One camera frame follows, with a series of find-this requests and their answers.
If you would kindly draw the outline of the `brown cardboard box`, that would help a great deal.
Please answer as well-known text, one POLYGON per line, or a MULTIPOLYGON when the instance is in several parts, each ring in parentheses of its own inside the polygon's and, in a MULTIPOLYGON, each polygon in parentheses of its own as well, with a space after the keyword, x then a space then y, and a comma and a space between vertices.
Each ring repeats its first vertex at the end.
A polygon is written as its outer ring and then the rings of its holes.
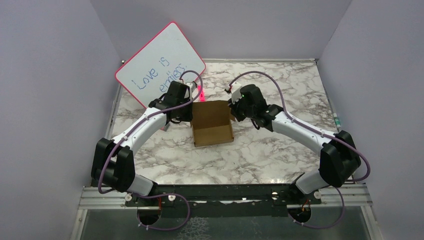
POLYGON ((232 143, 234 132, 228 102, 213 100, 194 102, 190 122, 195 147, 232 143))

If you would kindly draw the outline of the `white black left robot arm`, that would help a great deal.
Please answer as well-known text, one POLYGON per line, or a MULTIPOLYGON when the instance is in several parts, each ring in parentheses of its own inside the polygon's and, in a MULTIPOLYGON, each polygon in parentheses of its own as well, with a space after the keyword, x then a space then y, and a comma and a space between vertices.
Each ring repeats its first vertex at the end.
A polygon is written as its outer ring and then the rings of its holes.
POLYGON ((144 205, 157 200, 155 182, 136 173, 134 156, 142 145, 169 122, 190 122, 192 94, 195 82, 173 81, 166 93, 154 99, 144 114, 127 130, 112 139, 101 138, 95 147, 91 178, 97 181, 100 193, 102 185, 124 193, 134 193, 144 205))

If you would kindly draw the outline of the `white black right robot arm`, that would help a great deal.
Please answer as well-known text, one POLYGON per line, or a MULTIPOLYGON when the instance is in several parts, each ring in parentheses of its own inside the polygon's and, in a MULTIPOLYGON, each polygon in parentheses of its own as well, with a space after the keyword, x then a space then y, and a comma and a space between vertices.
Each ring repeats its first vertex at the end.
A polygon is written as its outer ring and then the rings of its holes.
POLYGON ((327 186, 341 187, 361 165, 348 132, 323 130, 286 114, 283 107, 267 104, 254 84, 234 82, 227 92, 231 94, 230 113, 237 121, 250 119, 255 128, 287 136, 319 156, 317 169, 303 173, 290 184, 288 196, 292 202, 300 204, 310 193, 327 186))

